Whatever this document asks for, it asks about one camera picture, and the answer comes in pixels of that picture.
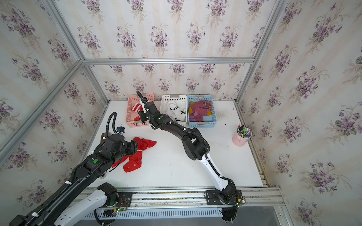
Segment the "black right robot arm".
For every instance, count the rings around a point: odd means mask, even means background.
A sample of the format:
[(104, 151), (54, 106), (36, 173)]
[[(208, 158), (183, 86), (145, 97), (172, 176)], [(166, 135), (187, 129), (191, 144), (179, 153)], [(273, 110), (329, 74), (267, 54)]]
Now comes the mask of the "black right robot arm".
[(186, 155), (191, 160), (199, 162), (213, 180), (221, 204), (228, 205), (233, 200), (237, 201), (236, 206), (245, 204), (246, 201), (234, 181), (225, 177), (217, 168), (209, 155), (210, 145), (200, 131), (197, 128), (190, 129), (178, 124), (168, 115), (160, 113), (154, 102), (148, 101), (139, 91), (136, 93), (143, 108), (139, 112), (141, 121), (148, 121), (152, 129), (169, 132), (182, 141)]

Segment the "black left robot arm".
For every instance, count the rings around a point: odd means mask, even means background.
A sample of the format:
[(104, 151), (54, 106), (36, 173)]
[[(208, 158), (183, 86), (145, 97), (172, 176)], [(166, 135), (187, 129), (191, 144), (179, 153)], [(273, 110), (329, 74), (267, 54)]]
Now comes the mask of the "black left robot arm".
[(124, 156), (137, 151), (136, 142), (127, 142), (122, 135), (123, 127), (115, 127), (117, 113), (113, 112), (106, 123), (103, 141), (94, 152), (75, 166), (67, 180), (50, 198), (27, 215), (17, 215), (10, 226), (53, 226), (61, 213), (90, 184), (106, 172)]

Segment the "white ankle sock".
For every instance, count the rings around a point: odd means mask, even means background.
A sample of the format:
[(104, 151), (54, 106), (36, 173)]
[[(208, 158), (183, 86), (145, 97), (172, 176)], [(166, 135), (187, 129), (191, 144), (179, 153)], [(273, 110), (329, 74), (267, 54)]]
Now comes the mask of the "white ankle sock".
[(185, 121), (186, 119), (186, 109), (180, 108), (174, 101), (169, 101), (167, 103), (166, 114), (175, 121)]

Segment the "purple striped sock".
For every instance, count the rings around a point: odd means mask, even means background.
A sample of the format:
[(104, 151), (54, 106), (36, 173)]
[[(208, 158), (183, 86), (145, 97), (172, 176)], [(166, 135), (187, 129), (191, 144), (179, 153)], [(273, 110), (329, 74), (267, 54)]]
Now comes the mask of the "purple striped sock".
[(189, 121), (204, 122), (205, 117), (212, 115), (213, 104), (210, 101), (202, 100), (189, 103)]

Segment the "red white striped sock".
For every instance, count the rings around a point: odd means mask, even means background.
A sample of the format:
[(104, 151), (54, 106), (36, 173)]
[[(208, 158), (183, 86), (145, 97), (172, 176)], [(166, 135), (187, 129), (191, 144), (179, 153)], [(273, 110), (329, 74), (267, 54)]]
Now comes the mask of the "red white striped sock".
[(133, 107), (132, 107), (132, 111), (133, 112), (140, 112), (140, 111), (143, 111), (143, 107), (142, 107), (142, 104), (140, 103), (136, 103)]

